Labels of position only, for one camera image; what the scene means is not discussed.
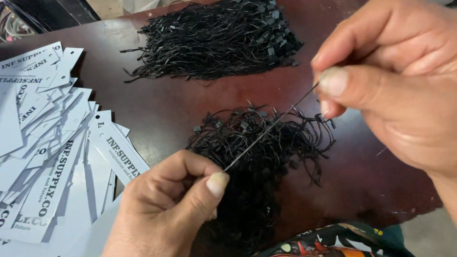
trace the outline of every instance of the skin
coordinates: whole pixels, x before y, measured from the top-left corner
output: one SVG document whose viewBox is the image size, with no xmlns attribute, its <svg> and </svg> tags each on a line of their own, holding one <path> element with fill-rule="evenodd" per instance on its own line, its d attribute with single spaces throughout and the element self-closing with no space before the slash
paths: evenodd
<svg viewBox="0 0 457 257">
<path fill-rule="evenodd" d="M 372 0 L 337 26 L 311 66 L 325 117 L 359 109 L 400 160 L 427 172 L 457 224 L 457 11 Z M 189 256 L 217 215 L 229 180 L 221 172 L 183 150 L 132 180 L 103 256 Z"/>
</svg>

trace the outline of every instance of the wooden table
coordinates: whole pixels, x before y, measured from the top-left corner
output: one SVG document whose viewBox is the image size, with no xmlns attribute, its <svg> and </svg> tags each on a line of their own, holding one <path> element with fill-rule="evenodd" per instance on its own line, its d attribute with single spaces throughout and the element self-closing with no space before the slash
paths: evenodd
<svg viewBox="0 0 457 257">
<path fill-rule="evenodd" d="M 207 81 L 184 79 L 142 79 L 132 84 L 122 68 L 140 65 L 139 53 L 119 50 L 145 44 L 136 31 L 152 16 L 175 11 L 172 5 L 131 16 L 50 32 L 14 43 L 0 44 L 0 60 L 61 41 L 64 47 L 84 48 L 77 72 L 81 86 L 96 91 L 96 101 L 104 110 L 115 111 L 116 122 L 130 128 L 130 138 L 138 152 L 153 166 L 187 146 L 192 127 L 201 124 L 208 111 L 246 105 L 268 104 L 285 111 L 312 84 L 308 65 L 321 43 L 336 24 L 349 17 L 364 0 L 278 0 L 285 6 L 285 18 L 296 36 L 305 42 L 295 56 L 300 65 L 278 68 L 260 75 L 221 78 L 210 87 Z M 305 116 L 319 113 L 315 96 L 299 109 Z M 428 176 L 400 162 L 370 132 L 359 112 L 349 110 L 335 119 L 336 144 L 322 161 L 322 187 L 310 186 L 304 170 L 292 170 L 278 192 L 282 218 L 276 239 L 338 221 L 358 220 L 384 227 L 430 212 L 442 203 Z M 196 256 L 214 255 L 204 238 L 196 241 Z"/>
</svg>

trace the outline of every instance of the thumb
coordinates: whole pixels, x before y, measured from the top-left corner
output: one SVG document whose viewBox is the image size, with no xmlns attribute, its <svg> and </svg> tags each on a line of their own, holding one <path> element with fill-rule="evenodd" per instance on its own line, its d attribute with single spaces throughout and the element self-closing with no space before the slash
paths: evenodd
<svg viewBox="0 0 457 257">
<path fill-rule="evenodd" d="M 334 66 L 320 75 L 319 87 L 342 106 L 391 119 L 401 118 L 398 110 L 417 94 L 417 79 L 368 65 Z"/>
<path fill-rule="evenodd" d="M 227 173 L 216 172 L 195 183 L 173 208 L 178 219 L 196 233 L 221 202 L 228 182 Z"/>
</svg>

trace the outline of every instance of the pile of black strings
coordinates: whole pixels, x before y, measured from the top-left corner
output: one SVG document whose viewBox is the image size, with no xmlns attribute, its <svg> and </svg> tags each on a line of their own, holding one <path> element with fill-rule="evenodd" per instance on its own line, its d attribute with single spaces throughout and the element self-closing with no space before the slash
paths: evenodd
<svg viewBox="0 0 457 257">
<path fill-rule="evenodd" d="M 129 75 L 155 79 L 165 75 L 213 80 L 231 75 L 263 73 L 297 65 L 289 58 L 303 43 L 287 27 L 276 1 L 221 0 L 209 5 L 189 3 L 180 11 L 148 19 L 139 33 L 146 46 L 143 65 Z"/>
<path fill-rule="evenodd" d="M 261 108 L 240 107 L 208 114 L 204 125 L 194 128 L 196 134 L 190 137 L 187 149 L 223 169 L 228 167 L 279 119 L 276 111 L 274 118 L 267 118 Z M 222 112 L 229 113 L 223 121 L 217 117 Z M 298 163 L 292 159 L 302 162 L 311 181 L 319 185 L 319 159 L 328 158 L 324 152 L 335 142 L 330 128 L 335 124 L 320 114 L 307 118 L 297 111 L 286 118 L 291 120 L 279 121 L 227 171 L 230 182 L 218 207 L 218 217 L 206 223 L 218 244 L 249 255 L 272 239 L 280 213 L 274 191 L 287 174 L 287 166 L 297 168 Z"/>
</svg>

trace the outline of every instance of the patterned cloth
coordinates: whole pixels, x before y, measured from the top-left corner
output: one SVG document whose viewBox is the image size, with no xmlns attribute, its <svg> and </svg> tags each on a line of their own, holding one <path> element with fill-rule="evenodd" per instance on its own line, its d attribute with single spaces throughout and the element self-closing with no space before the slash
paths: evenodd
<svg viewBox="0 0 457 257">
<path fill-rule="evenodd" d="M 414 257 L 403 244 L 399 226 L 374 229 L 339 223 L 306 231 L 255 257 Z"/>
</svg>

